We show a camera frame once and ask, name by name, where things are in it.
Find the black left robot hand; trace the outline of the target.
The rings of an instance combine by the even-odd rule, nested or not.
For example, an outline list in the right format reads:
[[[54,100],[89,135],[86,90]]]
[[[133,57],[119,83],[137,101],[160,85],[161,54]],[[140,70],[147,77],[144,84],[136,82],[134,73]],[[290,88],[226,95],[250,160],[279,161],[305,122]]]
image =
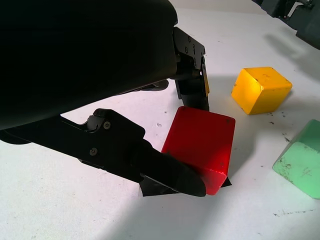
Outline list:
[[[145,130],[111,109],[83,124],[63,114],[176,84],[186,107],[208,110],[205,47],[177,27],[167,0],[3,0],[0,139],[40,146],[122,178],[148,178],[203,197],[189,166],[154,149]]]

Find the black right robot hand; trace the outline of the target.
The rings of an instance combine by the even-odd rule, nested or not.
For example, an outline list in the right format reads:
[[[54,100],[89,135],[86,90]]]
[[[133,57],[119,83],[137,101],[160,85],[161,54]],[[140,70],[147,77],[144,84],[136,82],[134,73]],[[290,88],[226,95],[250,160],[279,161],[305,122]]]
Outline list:
[[[296,36],[320,48],[320,1],[319,0],[255,0],[262,10],[296,30]]]

